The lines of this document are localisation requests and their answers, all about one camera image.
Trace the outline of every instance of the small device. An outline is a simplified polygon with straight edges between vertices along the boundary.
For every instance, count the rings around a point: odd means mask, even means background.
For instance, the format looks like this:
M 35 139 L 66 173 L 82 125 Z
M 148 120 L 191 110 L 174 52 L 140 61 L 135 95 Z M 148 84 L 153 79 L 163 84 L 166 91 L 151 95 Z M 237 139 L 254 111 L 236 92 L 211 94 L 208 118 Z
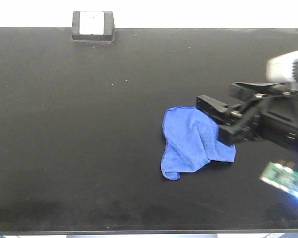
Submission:
M 269 162 L 260 179 L 298 199 L 298 172 L 292 168 Z
M 267 139 L 298 153 L 298 51 L 269 60 L 266 74 L 271 83 L 230 85 L 230 96 L 243 103 L 201 95 L 197 109 L 219 125 L 218 140 L 226 145 Z
M 111 11 L 73 12 L 74 41 L 113 41 L 114 37 L 115 25 Z

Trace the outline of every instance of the blue microfiber towel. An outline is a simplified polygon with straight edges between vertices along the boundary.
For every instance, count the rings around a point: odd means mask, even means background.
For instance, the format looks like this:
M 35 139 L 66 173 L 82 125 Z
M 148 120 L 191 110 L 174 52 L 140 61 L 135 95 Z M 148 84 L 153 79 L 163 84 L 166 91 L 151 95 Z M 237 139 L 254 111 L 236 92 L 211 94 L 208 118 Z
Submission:
M 218 125 L 196 108 L 169 109 L 162 128 L 166 147 L 161 171 L 169 180 L 179 179 L 180 172 L 196 172 L 211 160 L 234 162 L 235 146 L 219 142 Z

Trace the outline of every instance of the green circuit board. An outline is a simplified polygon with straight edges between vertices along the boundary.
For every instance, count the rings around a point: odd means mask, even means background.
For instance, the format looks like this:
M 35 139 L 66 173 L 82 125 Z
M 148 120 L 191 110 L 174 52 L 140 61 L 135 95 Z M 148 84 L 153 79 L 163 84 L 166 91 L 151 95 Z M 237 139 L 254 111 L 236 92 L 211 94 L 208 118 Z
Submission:
M 298 199 L 298 172 L 293 169 L 269 162 L 260 179 Z

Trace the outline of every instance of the blue cloth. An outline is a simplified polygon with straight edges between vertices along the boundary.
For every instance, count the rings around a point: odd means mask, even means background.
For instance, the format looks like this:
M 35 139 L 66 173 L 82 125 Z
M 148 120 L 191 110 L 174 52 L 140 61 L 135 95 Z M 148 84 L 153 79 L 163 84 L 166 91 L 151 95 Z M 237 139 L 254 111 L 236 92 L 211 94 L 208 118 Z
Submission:
M 180 172 L 196 172 L 211 160 L 234 162 L 235 146 L 219 142 L 218 125 L 196 108 L 169 109 L 162 129 L 166 147 L 161 171 L 167 179 L 179 179 Z

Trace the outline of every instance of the black table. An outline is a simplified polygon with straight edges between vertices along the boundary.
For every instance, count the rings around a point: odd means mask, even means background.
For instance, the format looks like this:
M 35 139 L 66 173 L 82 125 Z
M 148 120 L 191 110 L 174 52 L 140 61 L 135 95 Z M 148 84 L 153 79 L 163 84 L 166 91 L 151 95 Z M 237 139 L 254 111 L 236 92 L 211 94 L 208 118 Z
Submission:
M 160 171 L 168 108 L 233 103 L 230 83 L 266 82 L 295 50 L 291 29 L 118 29 L 100 45 L 0 28 L 0 234 L 298 231 L 298 200 L 259 179 L 295 158 L 269 141 L 178 181 Z

